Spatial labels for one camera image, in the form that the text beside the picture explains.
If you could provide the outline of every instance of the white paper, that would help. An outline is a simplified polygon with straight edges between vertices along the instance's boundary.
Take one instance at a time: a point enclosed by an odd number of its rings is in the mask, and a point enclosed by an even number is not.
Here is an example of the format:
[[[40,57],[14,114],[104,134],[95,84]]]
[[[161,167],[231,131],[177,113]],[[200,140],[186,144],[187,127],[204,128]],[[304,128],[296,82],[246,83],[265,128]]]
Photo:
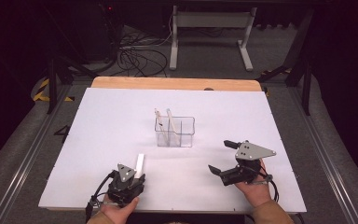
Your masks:
[[[193,147],[157,147],[155,108],[195,118]],[[236,150],[225,147],[224,140],[275,150],[277,155],[264,162],[278,186],[280,205],[287,212],[306,212],[262,91],[87,89],[39,206],[84,209],[119,162],[135,168],[143,153],[146,181],[138,211],[250,212],[242,194],[209,171],[208,164],[222,171],[236,165]]]

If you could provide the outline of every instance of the hand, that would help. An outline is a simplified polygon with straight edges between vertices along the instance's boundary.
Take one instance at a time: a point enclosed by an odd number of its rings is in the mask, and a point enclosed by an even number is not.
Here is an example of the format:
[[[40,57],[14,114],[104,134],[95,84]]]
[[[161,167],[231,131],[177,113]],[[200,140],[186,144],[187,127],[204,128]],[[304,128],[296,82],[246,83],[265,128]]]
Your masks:
[[[110,202],[110,199],[107,195],[104,196],[103,200],[105,202]],[[113,206],[109,204],[103,204],[101,206],[101,212],[103,212],[113,223],[115,224],[125,224],[129,215],[135,210],[136,205],[139,202],[139,198],[136,197],[132,200],[131,203],[127,204],[125,207],[120,208],[118,206]]]
[[[266,166],[264,165],[264,162],[260,160],[261,166],[266,169]],[[260,169],[261,174],[266,174],[263,169]],[[258,175],[257,178],[254,181],[263,181],[264,177],[261,175]],[[271,195],[269,194],[269,185],[268,184],[261,184],[261,185],[252,185],[247,184],[244,182],[240,182],[235,184],[235,186],[242,191],[242,193],[245,195],[248,202],[253,207],[257,207],[258,205],[261,205],[263,203],[269,202],[271,200]]]

